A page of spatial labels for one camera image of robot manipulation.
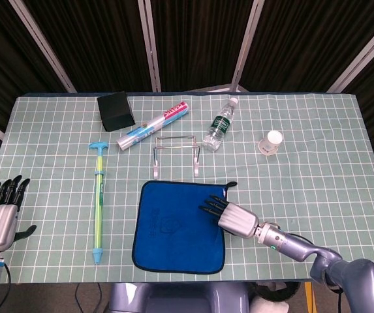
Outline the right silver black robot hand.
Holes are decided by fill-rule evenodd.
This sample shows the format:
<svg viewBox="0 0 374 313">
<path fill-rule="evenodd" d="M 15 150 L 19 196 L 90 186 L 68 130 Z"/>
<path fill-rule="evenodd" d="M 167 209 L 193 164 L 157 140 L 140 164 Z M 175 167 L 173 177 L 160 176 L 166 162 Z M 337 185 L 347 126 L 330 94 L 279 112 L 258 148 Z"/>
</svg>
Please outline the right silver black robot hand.
<svg viewBox="0 0 374 313">
<path fill-rule="evenodd" d="M 198 208 L 215 216 L 217 225 L 232 235 L 249 239 L 257 231 L 258 217 L 224 198 L 210 195 L 209 199 L 204 200 L 204 205 L 199 205 Z"/>
</svg>

